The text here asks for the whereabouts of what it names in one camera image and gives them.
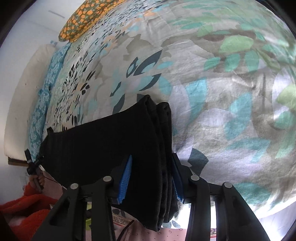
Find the orange sweater forearm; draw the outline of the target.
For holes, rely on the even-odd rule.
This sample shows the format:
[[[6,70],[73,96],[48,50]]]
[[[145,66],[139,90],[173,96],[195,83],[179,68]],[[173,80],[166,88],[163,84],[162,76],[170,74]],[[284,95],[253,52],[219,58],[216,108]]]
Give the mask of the orange sweater forearm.
[[[28,184],[21,198],[1,205],[1,214],[6,217],[27,217],[29,220],[43,221],[56,202],[57,199],[42,194]]]

